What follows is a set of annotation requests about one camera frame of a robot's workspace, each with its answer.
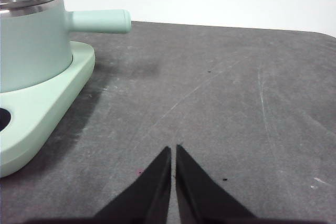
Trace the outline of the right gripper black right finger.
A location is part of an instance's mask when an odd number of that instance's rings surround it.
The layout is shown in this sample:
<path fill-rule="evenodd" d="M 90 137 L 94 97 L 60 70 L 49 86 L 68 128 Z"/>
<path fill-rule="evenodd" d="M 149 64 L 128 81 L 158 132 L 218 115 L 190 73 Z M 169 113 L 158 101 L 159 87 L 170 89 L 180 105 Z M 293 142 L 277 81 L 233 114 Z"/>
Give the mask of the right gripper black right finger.
<path fill-rule="evenodd" d="M 181 145 L 176 146 L 176 193 L 181 223 L 262 223 L 217 185 Z"/>

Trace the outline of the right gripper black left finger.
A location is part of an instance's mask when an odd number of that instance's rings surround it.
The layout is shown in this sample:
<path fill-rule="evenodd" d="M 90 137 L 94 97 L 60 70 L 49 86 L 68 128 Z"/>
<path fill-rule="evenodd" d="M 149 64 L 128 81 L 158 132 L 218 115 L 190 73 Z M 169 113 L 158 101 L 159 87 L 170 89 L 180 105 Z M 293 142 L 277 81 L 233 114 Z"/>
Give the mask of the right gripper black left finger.
<path fill-rule="evenodd" d="M 95 223 L 166 223 L 170 193 L 171 149 L 165 147 L 93 220 Z"/>

